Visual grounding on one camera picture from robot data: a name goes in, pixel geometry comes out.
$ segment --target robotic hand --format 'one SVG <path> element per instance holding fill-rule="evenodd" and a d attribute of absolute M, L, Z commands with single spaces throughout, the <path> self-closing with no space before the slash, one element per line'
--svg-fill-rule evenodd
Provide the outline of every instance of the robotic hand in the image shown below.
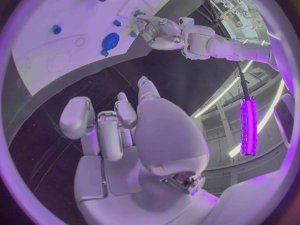
<path fill-rule="evenodd" d="M 255 43 L 241 44 L 237 40 L 225 39 L 207 26 L 195 25 L 190 17 L 180 17 L 178 24 L 156 16 L 137 15 L 140 35 L 156 50 L 181 49 L 189 59 L 226 58 L 230 61 L 242 59 L 269 64 L 277 70 L 271 46 Z"/>

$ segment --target dark floor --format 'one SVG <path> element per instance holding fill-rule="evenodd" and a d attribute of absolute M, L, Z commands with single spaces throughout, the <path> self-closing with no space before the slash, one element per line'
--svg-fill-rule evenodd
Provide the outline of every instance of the dark floor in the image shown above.
<path fill-rule="evenodd" d="M 195 24 L 211 25 L 197 14 Z M 96 114 L 113 110 L 117 95 L 126 93 L 136 109 L 137 81 L 147 76 L 160 95 L 194 113 L 232 73 L 232 63 L 217 58 L 189 60 L 180 51 L 153 50 L 147 57 L 119 63 L 84 77 L 51 97 L 23 124 L 9 147 L 15 165 L 34 195 L 70 225 L 85 224 L 73 194 L 77 164 L 83 156 L 79 140 L 59 129 L 60 115 L 71 98 L 86 96 Z"/>

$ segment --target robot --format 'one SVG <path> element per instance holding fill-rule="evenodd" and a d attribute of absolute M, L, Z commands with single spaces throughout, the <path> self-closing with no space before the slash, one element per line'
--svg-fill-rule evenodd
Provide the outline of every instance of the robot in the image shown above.
<path fill-rule="evenodd" d="M 210 57 L 226 58 L 230 61 L 242 59 L 269 64 L 275 70 L 276 61 L 269 45 L 240 43 L 215 34 L 207 26 L 195 25 L 190 17 L 180 17 L 178 24 L 166 18 L 139 14 L 136 16 L 140 35 L 156 50 L 177 50 L 191 60 Z"/>
<path fill-rule="evenodd" d="M 206 141 L 190 117 L 160 97 L 143 76 L 138 81 L 137 113 L 118 94 L 114 111 L 95 117 L 87 97 L 72 98 L 59 125 L 81 139 L 74 180 L 78 209 L 88 224 L 172 224 L 189 211 L 203 221 L 218 198 L 202 189 L 209 162 Z"/>

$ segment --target black floor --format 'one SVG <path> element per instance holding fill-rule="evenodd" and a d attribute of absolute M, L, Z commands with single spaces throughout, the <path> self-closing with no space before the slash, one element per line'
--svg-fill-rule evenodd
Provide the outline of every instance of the black floor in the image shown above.
<path fill-rule="evenodd" d="M 198 25 L 210 25 L 197 14 L 191 17 Z M 30 190 L 51 212 L 67 224 L 85 224 L 73 193 L 75 171 L 83 156 L 81 144 L 66 138 L 59 129 L 68 101 L 76 96 L 89 97 L 97 114 L 113 110 L 118 93 L 124 92 L 136 109 L 137 82 L 147 76 L 163 98 L 191 115 L 232 71 L 232 63 L 225 59 L 189 60 L 178 50 L 153 50 L 147 57 L 84 77 L 51 97 L 23 124 L 9 147 L 13 161 Z"/>

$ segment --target robotic arm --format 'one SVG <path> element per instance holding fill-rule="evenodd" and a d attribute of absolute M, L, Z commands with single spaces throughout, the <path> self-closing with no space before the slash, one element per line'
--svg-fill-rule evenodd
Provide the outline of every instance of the robotic arm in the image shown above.
<path fill-rule="evenodd" d="M 181 53 L 192 60 L 210 57 L 230 61 L 253 60 L 269 64 L 277 70 L 271 46 L 225 39 L 210 27 L 195 25 L 190 17 L 180 17 L 178 24 L 156 16 L 140 14 L 136 17 L 140 35 L 153 49 L 181 49 Z"/>

